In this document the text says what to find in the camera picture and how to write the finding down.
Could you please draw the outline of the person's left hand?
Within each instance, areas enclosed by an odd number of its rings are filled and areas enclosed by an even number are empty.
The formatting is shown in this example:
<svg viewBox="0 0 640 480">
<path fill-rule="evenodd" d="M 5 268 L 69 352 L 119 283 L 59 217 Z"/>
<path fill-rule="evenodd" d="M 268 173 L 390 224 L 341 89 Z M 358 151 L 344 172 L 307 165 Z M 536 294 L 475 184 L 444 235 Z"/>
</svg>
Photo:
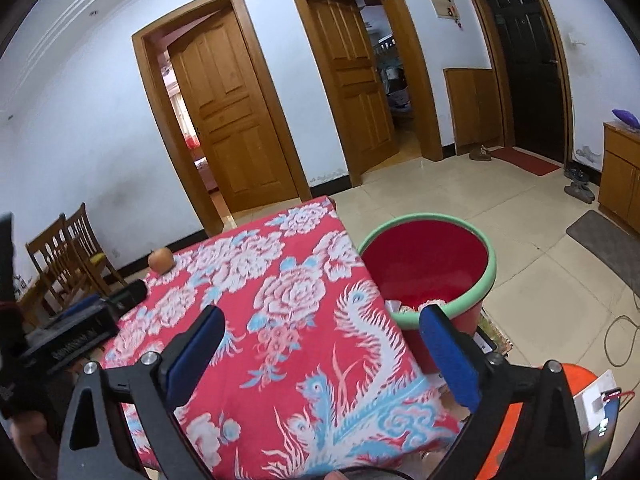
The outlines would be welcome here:
<svg viewBox="0 0 640 480">
<path fill-rule="evenodd" d="M 58 478 L 58 445 L 43 414 L 27 412 L 13 417 L 10 431 L 17 451 L 37 479 Z"/>
</svg>

